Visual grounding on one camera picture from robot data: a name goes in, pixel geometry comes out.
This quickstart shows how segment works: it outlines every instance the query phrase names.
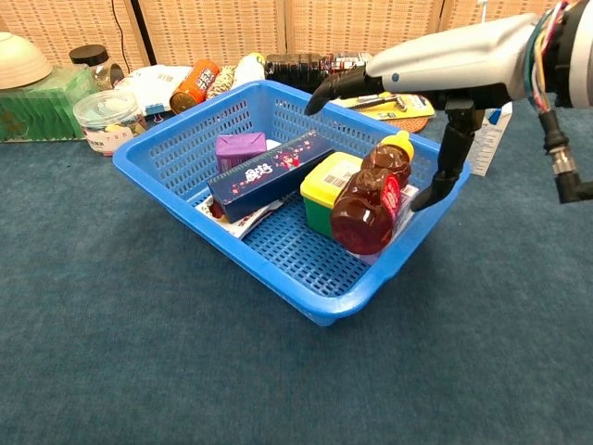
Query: dark bottle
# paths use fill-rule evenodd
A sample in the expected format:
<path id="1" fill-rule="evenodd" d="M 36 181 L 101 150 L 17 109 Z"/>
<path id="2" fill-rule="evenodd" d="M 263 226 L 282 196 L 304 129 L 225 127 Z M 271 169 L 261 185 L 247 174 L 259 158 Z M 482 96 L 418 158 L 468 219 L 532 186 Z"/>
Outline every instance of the dark bottle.
<path id="1" fill-rule="evenodd" d="M 361 67 L 371 60 L 369 53 L 269 54 L 266 79 L 313 93 L 329 75 Z"/>
<path id="2" fill-rule="evenodd" d="M 399 190 L 408 183 L 413 156 L 406 132 L 387 136 L 350 178 L 330 217 L 334 239 L 348 251 L 372 255 L 389 244 L 400 206 Z"/>

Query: yellow bottle cap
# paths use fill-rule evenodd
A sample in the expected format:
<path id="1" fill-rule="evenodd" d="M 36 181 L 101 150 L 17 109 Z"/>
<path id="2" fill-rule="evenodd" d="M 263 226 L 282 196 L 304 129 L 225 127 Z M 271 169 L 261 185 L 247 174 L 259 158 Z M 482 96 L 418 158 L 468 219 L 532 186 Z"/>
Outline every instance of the yellow bottle cap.
<path id="1" fill-rule="evenodd" d="M 261 53 L 249 53 L 248 57 L 253 57 L 262 66 L 266 65 L 266 58 Z"/>
<path id="2" fill-rule="evenodd" d="M 410 158 L 410 161 L 414 159 L 414 146 L 410 142 L 410 134 L 408 132 L 401 130 L 397 134 L 391 134 L 387 137 L 384 137 L 381 140 L 381 144 L 399 146 L 406 152 L 408 158 Z"/>

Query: white bowl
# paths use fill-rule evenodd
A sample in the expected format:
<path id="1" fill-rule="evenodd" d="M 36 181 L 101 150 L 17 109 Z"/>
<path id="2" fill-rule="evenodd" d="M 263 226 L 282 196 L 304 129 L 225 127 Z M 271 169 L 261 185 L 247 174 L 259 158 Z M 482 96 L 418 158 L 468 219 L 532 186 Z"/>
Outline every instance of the white bowl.
<path id="1" fill-rule="evenodd" d="M 0 32 L 0 90 L 40 81 L 52 66 L 37 46 L 10 32 Z"/>

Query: wire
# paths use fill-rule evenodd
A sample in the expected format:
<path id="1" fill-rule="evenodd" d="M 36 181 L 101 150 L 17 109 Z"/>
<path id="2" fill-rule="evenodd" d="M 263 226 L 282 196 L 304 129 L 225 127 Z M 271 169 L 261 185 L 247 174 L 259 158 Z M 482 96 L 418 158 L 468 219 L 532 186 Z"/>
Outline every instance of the wire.
<path id="1" fill-rule="evenodd" d="M 544 59 L 542 57 L 542 43 L 544 41 L 545 34 L 542 32 L 539 34 L 536 40 L 536 71 L 537 71 L 537 85 L 540 88 L 540 97 L 543 99 L 545 111 L 549 111 L 550 105 L 548 101 L 548 95 L 546 95 L 546 75 L 544 73 Z"/>
<path id="2" fill-rule="evenodd" d="M 126 53 L 123 49 L 123 29 L 121 28 L 120 21 L 118 20 L 118 15 L 115 13 L 115 0 L 111 0 L 111 12 L 113 12 L 113 19 L 115 19 L 118 28 L 120 28 L 121 56 L 123 57 L 123 61 L 126 64 L 126 68 L 128 69 L 128 74 L 130 74 L 130 64 L 128 64 L 128 59 L 126 58 Z"/>
<path id="3" fill-rule="evenodd" d="M 536 106 L 536 101 L 534 99 L 534 86 L 532 84 L 531 75 L 532 69 L 534 67 L 534 46 L 536 44 L 536 38 L 541 33 L 544 24 L 546 23 L 549 15 L 551 14 L 552 10 L 546 12 L 539 22 L 534 28 L 534 31 L 531 33 L 529 37 L 529 41 L 527 42 L 527 47 L 525 48 L 525 64 L 524 64 L 524 83 L 525 83 L 525 93 L 527 94 L 527 99 L 529 103 L 533 107 Z"/>
<path id="4" fill-rule="evenodd" d="M 533 85 L 537 85 L 536 66 L 534 66 L 533 69 L 531 70 L 531 82 L 533 83 Z M 535 101 L 535 105 L 537 105 L 537 107 L 539 109 L 543 109 L 544 104 L 542 103 L 541 95 L 540 95 L 538 89 L 534 89 L 534 91 L 533 91 L 533 98 L 534 98 L 534 101 Z"/>
<path id="5" fill-rule="evenodd" d="M 548 27 L 546 28 L 546 41 L 544 42 L 544 45 L 543 45 L 544 51 L 546 51 L 546 49 L 548 48 L 548 44 L 551 41 L 551 36 L 554 31 L 554 26 L 556 25 L 556 19 L 558 18 L 558 14 L 560 13 L 561 9 L 566 6 L 566 4 L 567 4 L 567 2 L 559 2 L 554 7 L 552 15 L 549 19 Z"/>

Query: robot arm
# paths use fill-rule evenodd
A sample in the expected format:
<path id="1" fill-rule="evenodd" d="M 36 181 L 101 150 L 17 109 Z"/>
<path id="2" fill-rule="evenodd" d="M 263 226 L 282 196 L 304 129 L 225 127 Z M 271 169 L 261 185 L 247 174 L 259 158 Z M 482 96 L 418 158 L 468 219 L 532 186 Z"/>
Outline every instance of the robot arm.
<path id="1" fill-rule="evenodd" d="M 422 210 L 448 195 L 484 116 L 526 96 L 546 133 L 561 202 L 593 198 L 581 184 L 546 91 L 561 107 L 593 107 L 593 4 L 560 2 L 542 18 L 535 14 L 500 19 L 426 35 L 376 55 L 364 68 L 328 78 L 305 113 L 336 98 L 411 93 L 428 98 L 448 114 L 448 126 L 431 186 L 417 196 Z"/>

